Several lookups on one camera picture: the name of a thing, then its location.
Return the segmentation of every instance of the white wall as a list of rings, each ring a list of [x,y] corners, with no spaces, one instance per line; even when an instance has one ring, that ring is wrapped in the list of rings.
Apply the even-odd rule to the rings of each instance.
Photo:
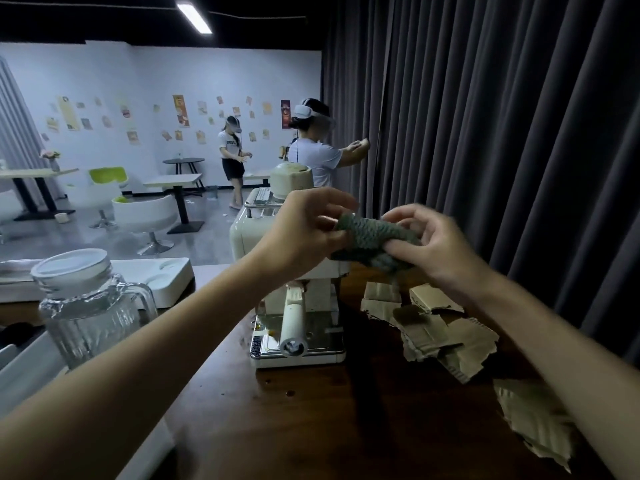
[[[223,126],[219,110],[227,116],[233,106],[241,109],[244,149],[254,155],[245,165],[247,171],[274,167],[280,162],[279,147],[293,138],[292,130],[282,129],[280,100],[289,99],[294,105],[320,93],[320,52],[132,47],[88,41],[85,45],[0,43],[0,55],[9,63],[38,131],[51,139],[44,146],[62,153],[61,166],[123,166],[131,180],[128,189],[134,192],[146,191],[140,184],[144,179],[172,173],[173,166],[162,160],[178,153],[206,159],[200,166],[206,185],[227,185],[216,137]],[[174,94],[185,97],[190,128],[178,124]],[[68,96],[73,104],[84,102],[84,109],[75,109],[76,116],[88,118],[93,130],[68,131],[62,115],[50,108],[57,96]],[[94,103],[96,96],[101,107]],[[217,96],[222,96],[223,105]],[[251,107],[247,96],[253,99]],[[128,142],[126,120],[119,111],[123,98],[140,145]],[[206,101],[208,115],[198,115],[199,100]],[[270,116],[262,113],[264,101],[272,105]],[[160,104],[160,113],[153,112],[153,104]],[[249,110],[255,112],[255,119],[249,118]],[[103,126],[103,115],[111,119],[113,128]],[[60,120],[58,134],[47,129],[48,116]],[[208,116],[214,118],[214,125]],[[176,129],[182,130],[184,140],[165,141],[161,131],[174,136]],[[269,130],[269,140],[262,138],[263,129]],[[204,131],[207,144],[197,144],[197,130]],[[250,131],[256,134],[256,142],[249,141]]]

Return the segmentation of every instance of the gray curtain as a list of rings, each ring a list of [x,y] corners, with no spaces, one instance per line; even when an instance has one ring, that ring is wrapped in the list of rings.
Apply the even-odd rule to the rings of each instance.
[[[11,169],[48,168],[40,158],[43,148],[20,88],[6,60],[0,57],[0,159]],[[34,201],[43,205],[42,195],[33,179],[26,178],[24,182]],[[54,182],[47,184],[53,197],[59,198],[58,186]]]
[[[640,364],[640,0],[332,0],[323,98],[367,216],[455,217],[492,267]]]

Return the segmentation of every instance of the ceiling light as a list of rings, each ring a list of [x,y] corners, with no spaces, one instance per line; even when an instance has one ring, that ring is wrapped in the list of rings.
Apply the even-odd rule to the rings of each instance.
[[[212,33],[211,29],[191,3],[178,3],[178,9],[187,17],[193,27],[201,34]]]

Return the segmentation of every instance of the gray-green towel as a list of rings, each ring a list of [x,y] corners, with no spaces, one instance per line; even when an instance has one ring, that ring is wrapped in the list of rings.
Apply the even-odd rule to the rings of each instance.
[[[402,269],[409,269],[413,265],[400,261],[387,254],[382,245],[389,239],[401,239],[417,246],[420,238],[411,230],[398,224],[366,219],[355,214],[345,214],[338,219],[336,230],[348,230],[353,236],[350,249],[343,249],[331,254],[336,261],[357,261],[365,266],[373,266],[385,273],[395,274]]]

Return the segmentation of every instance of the white t-shirt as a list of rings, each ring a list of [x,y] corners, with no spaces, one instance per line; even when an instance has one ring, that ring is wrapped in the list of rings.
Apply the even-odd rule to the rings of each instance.
[[[218,147],[226,148],[229,153],[235,156],[240,154],[240,147],[236,143],[236,139],[230,134],[227,134],[226,131],[220,131],[220,133],[218,133]],[[220,156],[222,158],[228,158],[222,153],[220,153]]]
[[[314,176],[316,187],[333,186],[340,158],[341,150],[308,138],[298,138],[289,148],[289,161],[307,165]]]

